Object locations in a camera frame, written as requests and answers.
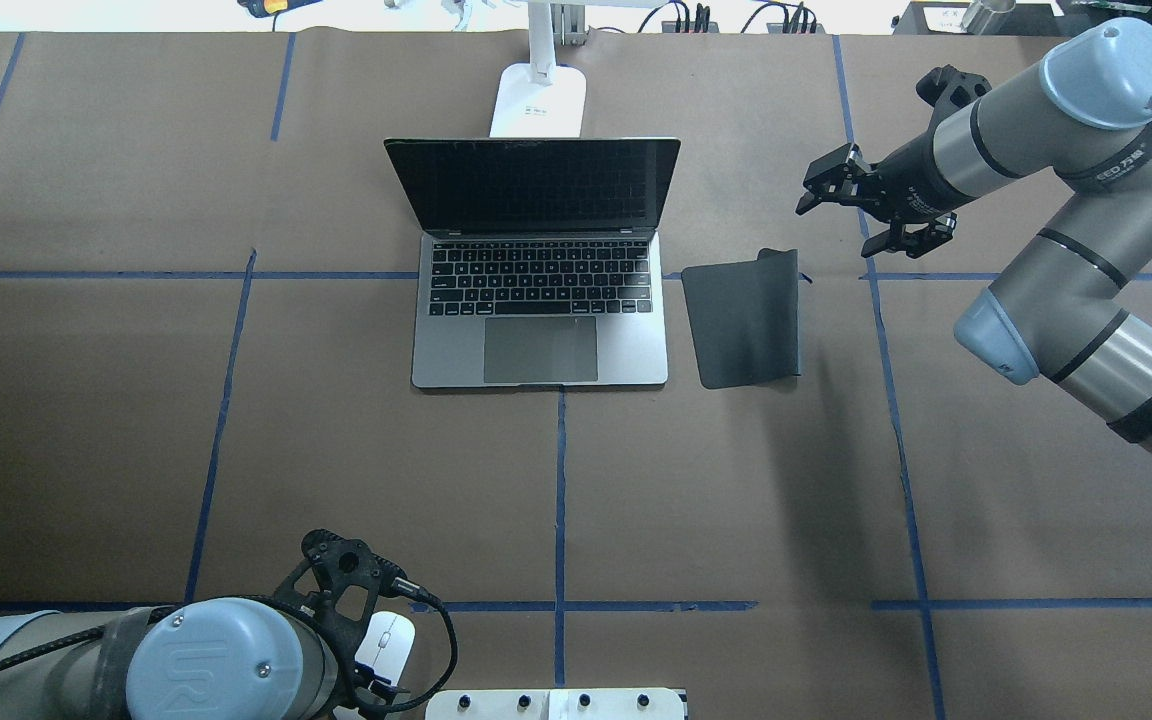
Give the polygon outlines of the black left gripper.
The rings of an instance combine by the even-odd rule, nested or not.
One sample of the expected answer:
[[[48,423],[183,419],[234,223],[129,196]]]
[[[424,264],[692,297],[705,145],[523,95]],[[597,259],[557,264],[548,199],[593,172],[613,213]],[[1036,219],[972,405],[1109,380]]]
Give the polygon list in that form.
[[[370,705],[355,689],[358,684],[358,680],[355,679],[355,652],[361,647],[371,616],[376,612],[371,612],[366,617],[348,617],[338,612],[338,594],[319,591],[314,596],[316,600],[311,605],[314,609],[314,621],[324,630],[324,637],[329,643],[338,669],[333,700],[338,702],[339,711],[342,714],[378,714],[381,708],[396,706],[397,703],[392,706]]]

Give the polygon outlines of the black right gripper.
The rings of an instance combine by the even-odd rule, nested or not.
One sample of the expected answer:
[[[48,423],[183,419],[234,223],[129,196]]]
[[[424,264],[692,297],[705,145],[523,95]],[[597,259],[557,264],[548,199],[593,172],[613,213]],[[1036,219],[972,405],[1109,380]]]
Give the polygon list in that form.
[[[861,281],[882,281],[878,253],[918,259],[954,238],[958,192],[937,169],[929,143],[905,143],[877,164],[864,161],[856,143],[844,143],[810,162],[803,187],[796,215],[832,202],[887,225],[861,247]]]

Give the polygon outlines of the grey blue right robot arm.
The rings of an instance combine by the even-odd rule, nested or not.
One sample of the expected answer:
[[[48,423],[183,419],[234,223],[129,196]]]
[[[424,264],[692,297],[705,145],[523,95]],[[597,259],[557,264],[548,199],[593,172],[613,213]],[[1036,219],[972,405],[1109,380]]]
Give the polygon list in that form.
[[[1152,26],[1111,18],[992,86],[952,65],[916,94],[929,126],[881,161],[814,159],[796,214],[832,202],[884,223],[864,258],[920,258],[956,210],[1049,169],[1071,196],[961,314],[956,341],[1007,381],[1046,378],[1152,455],[1152,327],[1117,295],[1152,260]]]

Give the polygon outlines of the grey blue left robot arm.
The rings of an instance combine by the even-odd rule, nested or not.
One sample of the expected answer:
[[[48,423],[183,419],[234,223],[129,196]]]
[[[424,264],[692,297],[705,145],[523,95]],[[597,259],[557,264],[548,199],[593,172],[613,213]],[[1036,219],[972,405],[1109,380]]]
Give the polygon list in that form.
[[[382,719],[408,697],[256,597],[0,616],[0,719]]]

